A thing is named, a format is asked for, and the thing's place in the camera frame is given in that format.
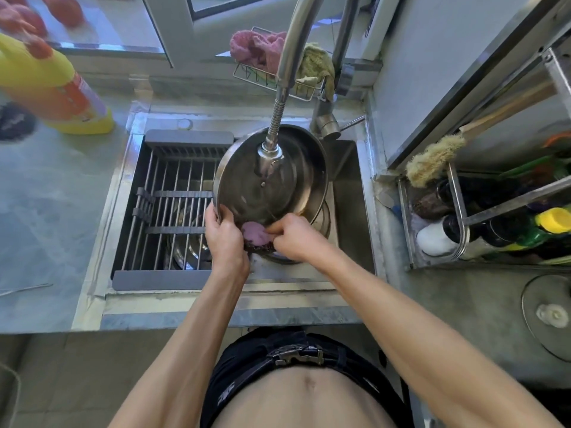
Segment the grey roll-up sink drying rack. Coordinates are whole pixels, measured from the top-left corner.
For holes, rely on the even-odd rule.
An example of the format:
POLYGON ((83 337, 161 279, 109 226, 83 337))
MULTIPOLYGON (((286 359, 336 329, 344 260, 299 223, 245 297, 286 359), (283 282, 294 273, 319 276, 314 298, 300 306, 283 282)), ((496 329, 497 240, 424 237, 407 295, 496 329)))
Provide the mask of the grey roll-up sink drying rack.
POLYGON ((150 129, 143 135, 111 271, 113 291, 202 290, 211 268, 163 269, 166 238, 205 235, 204 213, 212 201, 215 173, 234 140, 226 130, 150 129), (189 203, 202 211, 203 223, 177 226, 173 213, 189 203))

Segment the person's right hand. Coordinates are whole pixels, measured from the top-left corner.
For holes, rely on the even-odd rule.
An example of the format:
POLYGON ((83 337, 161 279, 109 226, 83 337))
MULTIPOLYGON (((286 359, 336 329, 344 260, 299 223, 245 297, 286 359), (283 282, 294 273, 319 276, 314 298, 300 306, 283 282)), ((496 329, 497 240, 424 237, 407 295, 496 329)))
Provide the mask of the person's right hand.
POLYGON ((290 245, 274 245, 275 250, 283 256, 300 262, 316 264, 318 258, 332 248, 328 240, 307 221, 297 216, 296 235, 290 245))

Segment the yellow dish soap bottle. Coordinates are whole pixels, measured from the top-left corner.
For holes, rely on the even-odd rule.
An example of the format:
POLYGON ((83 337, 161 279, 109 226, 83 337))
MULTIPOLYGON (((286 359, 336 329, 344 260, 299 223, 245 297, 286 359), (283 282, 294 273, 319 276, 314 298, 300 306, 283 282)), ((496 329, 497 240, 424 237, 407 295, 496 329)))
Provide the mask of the yellow dish soap bottle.
POLYGON ((0 33, 0 91, 63 134, 105 135, 115 127, 68 58, 35 35, 21 41, 0 33))

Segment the wooden handled bristle brush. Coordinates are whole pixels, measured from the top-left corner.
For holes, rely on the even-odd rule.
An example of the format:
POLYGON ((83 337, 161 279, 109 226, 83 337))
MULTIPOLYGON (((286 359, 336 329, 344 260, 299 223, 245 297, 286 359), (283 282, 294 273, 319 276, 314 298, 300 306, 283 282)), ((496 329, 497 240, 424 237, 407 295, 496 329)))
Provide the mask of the wooden handled bristle brush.
POLYGON ((464 124, 453 135, 446 135, 436 143, 414 156, 405 167, 405 175, 411 186, 423 188, 431 180, 436 179, 459 151, 468 142, 495 125, 507 120, 525 109, 540 103, 557 93, 555 85, 545 81, 517 96, 490 114, 464 124))

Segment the white window frame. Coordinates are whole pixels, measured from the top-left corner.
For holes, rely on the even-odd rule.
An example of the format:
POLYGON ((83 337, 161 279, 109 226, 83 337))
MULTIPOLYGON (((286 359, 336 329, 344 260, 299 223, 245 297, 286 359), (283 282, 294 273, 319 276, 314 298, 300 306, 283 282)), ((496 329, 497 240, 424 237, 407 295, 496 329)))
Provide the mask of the white window frame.
MULTIPOLYGON (((243 85, 230 55, 235 32, 284 32, 297 0, 77 0, 84 23, 66 28, 41 0, 28 0, 48 30, 47 42, 89 76, 144 77, 243 85)), ((308 42, 331 55, 346 49, 353 69, 346 98, 362 99, 383 63, 380 51, 402 0, 323 0, 308 42)))

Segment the steel pot in sink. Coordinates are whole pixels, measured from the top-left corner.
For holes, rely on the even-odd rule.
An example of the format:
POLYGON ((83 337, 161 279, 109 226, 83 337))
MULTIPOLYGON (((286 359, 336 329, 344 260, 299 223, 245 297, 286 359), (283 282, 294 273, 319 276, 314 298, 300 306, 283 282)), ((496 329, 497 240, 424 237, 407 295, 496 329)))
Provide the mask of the steel pot in sink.
MULTIPOLYGON (((173 213, 177 226, 198 227, 203 223, 202 211, 196 204, 189 203, 173 213)), ((164 270, 209 270, 211 252, 203 233, 170 234, 166 238, 163 256, 164 270)))

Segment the green bottle with yellow cap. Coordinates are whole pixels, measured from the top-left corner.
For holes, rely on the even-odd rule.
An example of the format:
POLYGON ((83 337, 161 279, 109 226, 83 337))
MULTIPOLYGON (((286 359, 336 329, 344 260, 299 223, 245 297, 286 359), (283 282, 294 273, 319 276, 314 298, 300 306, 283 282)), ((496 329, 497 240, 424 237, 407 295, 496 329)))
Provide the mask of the green bottle with yellow cap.
POLYGON ((524 251, 571 232, 571 211, 551 208, 536 215, 524 211, 510 217, 509 222, 515 240, 501 251, 524 251))

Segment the black shorts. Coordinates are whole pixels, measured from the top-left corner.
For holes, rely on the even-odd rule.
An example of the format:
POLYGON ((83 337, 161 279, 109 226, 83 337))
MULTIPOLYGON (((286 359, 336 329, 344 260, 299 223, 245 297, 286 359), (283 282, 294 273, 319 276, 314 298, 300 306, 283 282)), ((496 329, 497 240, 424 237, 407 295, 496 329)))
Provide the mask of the black shorts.
POLYGON ((301 326, 263 326, 227 346, 200 428, 414 428, 385 374, 347 345, 301 326))

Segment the person's right forearm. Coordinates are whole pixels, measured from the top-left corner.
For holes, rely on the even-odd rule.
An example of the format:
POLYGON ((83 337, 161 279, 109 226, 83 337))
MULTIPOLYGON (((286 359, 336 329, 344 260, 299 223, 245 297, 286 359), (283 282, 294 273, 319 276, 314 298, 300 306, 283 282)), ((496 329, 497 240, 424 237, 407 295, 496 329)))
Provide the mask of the person's right forearm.
POLYGON ((363 320, 408 386, 448 428, 563 428, 449 325, 328 243, 307 262, 363 320))

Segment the person's left forearm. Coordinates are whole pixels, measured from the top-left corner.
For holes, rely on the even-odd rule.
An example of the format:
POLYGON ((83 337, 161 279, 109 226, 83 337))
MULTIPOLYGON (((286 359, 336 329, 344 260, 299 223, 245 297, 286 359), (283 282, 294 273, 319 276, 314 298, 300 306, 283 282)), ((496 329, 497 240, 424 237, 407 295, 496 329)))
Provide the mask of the person's left forearm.
POLYGON ((196 428, 249 266, 213 267, 200 296, 128 394, 109 428, 196 428))

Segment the red tomatoes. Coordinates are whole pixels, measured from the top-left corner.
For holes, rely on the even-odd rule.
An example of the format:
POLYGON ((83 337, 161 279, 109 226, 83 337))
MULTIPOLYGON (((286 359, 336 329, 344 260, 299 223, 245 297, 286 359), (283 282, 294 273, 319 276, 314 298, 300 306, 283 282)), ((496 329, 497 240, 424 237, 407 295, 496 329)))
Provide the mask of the red tomatoes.
MULTIPOLYGON (((82 27, 86 22, 77 0, 41 0, 52 17, 68 29, 82 27)), ((10 34, 29 34, 46 38, 48 30, 41 15, 27 0, 0 0, 0 30, 10 34)))

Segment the person's left hand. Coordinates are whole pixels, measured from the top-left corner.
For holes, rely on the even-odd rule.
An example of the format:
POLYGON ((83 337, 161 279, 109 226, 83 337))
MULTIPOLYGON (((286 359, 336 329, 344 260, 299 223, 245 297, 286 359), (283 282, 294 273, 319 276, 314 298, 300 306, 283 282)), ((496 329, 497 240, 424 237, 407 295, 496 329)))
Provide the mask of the person's left hand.
POLYGON ((211 202, 205 213, 206 242, 212 257, 209 282, 225 282, 243 287, 250 272, 241 231, 219 229, 218 212, 211 202))

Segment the pink scrubbing sponge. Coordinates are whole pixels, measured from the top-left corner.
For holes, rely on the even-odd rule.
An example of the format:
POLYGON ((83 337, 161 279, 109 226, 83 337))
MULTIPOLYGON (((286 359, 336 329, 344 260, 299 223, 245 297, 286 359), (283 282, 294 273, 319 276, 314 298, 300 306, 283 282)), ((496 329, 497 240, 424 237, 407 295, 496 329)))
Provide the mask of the pink scrubbing sponge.
POLYGON ((275 235, 267 232, 266 228, 257 222, 245 222, 241 228, 244 239, 244 250, 247 253, 271 254, 275 252, 275 235))

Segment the black round drain cover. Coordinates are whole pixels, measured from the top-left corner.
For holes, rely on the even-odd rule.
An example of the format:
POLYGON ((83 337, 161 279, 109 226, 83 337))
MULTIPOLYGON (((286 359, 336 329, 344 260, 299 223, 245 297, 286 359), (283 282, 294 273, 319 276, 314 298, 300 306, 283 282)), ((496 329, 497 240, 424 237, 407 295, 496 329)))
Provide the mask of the black round drain cover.
POLYGON ((36 130, 38 119, 19 104, 10 101, 0 105, 0 144, 18 143, 36 130))

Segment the pink cloth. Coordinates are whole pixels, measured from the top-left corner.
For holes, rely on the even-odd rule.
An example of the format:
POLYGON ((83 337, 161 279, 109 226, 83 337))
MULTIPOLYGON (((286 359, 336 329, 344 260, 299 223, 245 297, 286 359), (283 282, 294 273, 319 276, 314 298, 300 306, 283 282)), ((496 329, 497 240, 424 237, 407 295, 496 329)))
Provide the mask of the pink cloth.
POLYGON ((230 55, 237 63, 276 74, 287 32, 241 30, 230 39, 230 55))

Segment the stainless steel sink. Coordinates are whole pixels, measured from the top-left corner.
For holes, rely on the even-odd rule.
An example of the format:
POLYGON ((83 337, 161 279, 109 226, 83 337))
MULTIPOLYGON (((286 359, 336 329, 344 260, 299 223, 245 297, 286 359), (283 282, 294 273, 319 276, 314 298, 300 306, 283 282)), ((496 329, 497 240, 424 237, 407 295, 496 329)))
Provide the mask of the stainless steel sink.
POLYGON ((306 216, 330 244, 370 272, 384 274, 380 242, 375 241, 368 163, 368 127, 353 122, 341 138, 302 138, 304 119, 289 118, 279 145, 289 158, 269 179, 254 173, 255 154, 265 139, 259 117, 152 114, 145 131, 133 137, 131 174, 118 199, 124 212, 114 217, 117 241, 105 296, 194 295, 211 273, 212 257, 204 234, 204 213, 214 199, 215 177, 223 155, 242 137, 253 145, 238 156, 230 182, 217 196, 236 224, 273 223, 291 207, 306 216))

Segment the glass pot lid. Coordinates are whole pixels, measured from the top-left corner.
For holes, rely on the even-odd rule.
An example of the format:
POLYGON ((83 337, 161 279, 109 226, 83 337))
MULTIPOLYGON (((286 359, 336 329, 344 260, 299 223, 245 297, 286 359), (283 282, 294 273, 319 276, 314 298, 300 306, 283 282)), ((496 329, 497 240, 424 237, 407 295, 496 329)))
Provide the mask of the glass pot lid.
POLYGON ((571 275, 532 278, 523 287, 520 303, 532 338, 547 353, 571 364, 571 275))

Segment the stainless steel wall rack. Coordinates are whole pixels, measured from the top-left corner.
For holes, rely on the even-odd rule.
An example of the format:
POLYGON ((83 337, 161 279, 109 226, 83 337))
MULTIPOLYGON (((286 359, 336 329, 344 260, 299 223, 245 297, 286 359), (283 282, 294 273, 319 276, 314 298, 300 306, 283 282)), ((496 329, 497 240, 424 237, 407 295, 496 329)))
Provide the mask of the stainless steel wall rack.
POLYGON ((571 275, 571 232, 536 248, 501 251, 514 242, 510 217, 551 208, 571 211, 571 0, 444 0, 437 23, 418 22, 418 42, 386 58, 388 103, 433 107, 414 128, 383 133, 387 166, 397 173, 405 269, 515 268, 571 275), (540 83, 557 93, 486 130, 423 188, 407 163, 540 83), (454 214, 460 244, 431 257, 418 231, 454 214))

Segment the chrome flexible kitchen faucet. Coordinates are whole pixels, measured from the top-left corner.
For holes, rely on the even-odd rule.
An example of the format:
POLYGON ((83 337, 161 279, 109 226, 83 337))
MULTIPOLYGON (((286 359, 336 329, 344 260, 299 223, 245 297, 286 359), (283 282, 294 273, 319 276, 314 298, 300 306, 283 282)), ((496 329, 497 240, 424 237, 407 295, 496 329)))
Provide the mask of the chrome flexible kitchen faucet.
MULTIPOLYGON (((310 29, 324 0, 298 0, 292 14, 284 48, 276 72, 276 99, 274 110, 265 140, 258 147, 257 174, 268 178, 284 162, 284 153, 277 143, 280 124, 289 92, 294 87, 296 71, 300 65, 304 47, 310 35, 310 29)), ((356 16, 359 12, 359 0, 346 0, 339 37, 333 49, 332 63, 335 68, 335 92, 345 95, 354 76, 354 68, 344 64, 356 16)), ((323 98, 320 92, 313 110, 310 131, 323 140, 335 141, 341 136, 341 128, 333 115, 334 100, 323 98)))

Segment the yellow-green cloth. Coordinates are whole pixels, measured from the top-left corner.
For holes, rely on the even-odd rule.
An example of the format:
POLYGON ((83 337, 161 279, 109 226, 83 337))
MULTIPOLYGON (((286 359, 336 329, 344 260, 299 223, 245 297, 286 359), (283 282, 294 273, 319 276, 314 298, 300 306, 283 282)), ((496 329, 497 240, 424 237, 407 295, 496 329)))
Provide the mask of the yellow-green cloth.
POLYGON ((317 43, 306 43, 296 72, 296 82, 314 88, 324 83, 326 100, 333 100, 335 68, 329 53, 317 43))

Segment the black belt with metal buckle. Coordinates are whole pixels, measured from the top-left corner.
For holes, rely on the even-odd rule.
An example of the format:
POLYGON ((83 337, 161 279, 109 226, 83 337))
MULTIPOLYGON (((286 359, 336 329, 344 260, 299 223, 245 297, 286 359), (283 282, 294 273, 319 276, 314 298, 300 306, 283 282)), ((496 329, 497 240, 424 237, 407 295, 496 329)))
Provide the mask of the black belt with metal buckle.
POLYGON ((355 382, 360 377, 349 349, 338 342, 305 341, 292 344, 251 341, 233 344, 215 366, 207 398, 225 402, 258 378, 277 369, 294 365, 331 368, 355 382))

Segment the person's bare torso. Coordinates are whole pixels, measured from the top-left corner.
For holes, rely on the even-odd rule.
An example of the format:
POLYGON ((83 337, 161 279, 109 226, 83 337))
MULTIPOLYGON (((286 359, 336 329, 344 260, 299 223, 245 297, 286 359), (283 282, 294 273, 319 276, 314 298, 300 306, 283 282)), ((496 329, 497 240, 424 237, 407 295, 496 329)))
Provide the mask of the person's bare torso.
POLYGON ((363 388, 332 369, 290 367, 246 386, 211 428, 397 428, 363 388))

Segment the white bottle with black cap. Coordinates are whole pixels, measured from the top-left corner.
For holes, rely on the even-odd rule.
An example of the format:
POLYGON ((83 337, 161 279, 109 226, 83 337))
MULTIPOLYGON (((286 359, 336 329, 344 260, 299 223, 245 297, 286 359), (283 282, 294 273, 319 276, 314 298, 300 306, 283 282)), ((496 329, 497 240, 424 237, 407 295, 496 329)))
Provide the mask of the white bottle with black cap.
POLYGON ((460 226, 454 214, 445 215, 418 231, 416 243, 427 256, 441 257, 453 253, 460 244, 460 226))

